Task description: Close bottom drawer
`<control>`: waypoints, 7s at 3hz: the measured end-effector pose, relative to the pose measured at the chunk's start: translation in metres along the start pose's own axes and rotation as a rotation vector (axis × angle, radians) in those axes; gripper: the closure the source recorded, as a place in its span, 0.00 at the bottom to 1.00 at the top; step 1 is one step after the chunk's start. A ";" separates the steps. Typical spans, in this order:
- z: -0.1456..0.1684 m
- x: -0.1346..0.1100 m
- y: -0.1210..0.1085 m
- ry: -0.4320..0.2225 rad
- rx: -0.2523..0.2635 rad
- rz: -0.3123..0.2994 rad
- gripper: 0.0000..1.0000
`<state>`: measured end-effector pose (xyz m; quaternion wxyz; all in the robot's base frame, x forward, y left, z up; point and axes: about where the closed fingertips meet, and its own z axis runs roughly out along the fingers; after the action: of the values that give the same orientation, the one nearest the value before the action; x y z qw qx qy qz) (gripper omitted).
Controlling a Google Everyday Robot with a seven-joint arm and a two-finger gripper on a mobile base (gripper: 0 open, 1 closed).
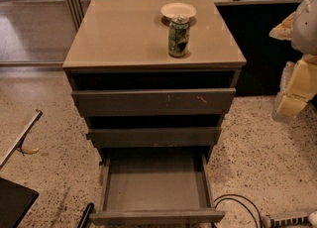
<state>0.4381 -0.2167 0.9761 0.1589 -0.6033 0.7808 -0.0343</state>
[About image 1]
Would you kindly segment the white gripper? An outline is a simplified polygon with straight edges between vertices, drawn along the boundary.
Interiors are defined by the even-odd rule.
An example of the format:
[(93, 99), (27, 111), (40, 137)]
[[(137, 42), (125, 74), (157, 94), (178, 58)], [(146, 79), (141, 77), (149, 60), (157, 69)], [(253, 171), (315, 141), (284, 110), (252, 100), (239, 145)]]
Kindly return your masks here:
[(305, 101), (317, 94), (317, 56), (303, 55), (295, 64), (286, 94), (292, 97), (279, 95), (276, 112), (283, 116), (296, 117), (306, 107)]

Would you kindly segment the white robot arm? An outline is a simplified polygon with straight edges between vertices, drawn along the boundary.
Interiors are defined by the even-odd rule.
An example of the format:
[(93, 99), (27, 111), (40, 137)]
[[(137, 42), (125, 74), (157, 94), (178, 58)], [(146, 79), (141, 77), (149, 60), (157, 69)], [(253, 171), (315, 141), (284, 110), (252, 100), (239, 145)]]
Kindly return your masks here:
[(272, 117), (288, 121), (296, 118), (317, 94), (317, 0), (303, 0), (269, 36), (290, 41), (295, 50), (303, 53), (298, 62), (286, 63), (274, 101)]

